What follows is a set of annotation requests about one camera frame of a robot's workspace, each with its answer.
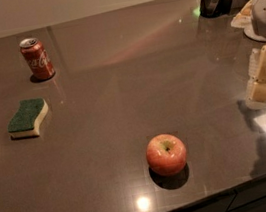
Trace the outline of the red apple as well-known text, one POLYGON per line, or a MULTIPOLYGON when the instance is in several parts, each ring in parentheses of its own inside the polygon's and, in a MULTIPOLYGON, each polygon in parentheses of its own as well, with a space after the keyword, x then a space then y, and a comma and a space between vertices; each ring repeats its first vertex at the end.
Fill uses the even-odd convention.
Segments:
POLYGON ((148 143, 146 150, 149 168, 158 175, 177 175, 186 166, 186 147, 178 137, 157 135, 148 143))

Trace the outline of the red cola can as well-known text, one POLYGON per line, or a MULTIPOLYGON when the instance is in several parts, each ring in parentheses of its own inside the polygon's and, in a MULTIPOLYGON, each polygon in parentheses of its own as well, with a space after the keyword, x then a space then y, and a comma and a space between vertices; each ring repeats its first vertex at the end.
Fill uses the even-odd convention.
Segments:
POLYGON ((20 52, 38 80, 49 80, 55 74, 55 68, 50 61, 44 45, 38 38, 27 38, 19 43, 20 52))

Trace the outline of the green and yellow sponge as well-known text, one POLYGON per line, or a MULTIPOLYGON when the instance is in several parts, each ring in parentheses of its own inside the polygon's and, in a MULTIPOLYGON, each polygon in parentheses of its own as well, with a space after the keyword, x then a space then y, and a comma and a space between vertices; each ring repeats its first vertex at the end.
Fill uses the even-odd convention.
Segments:
POLYGON ((49 106, 43 98, 21 100, 19 109, 7 125, 7 131, 14 139, 40 136, 40 125, 49 106))

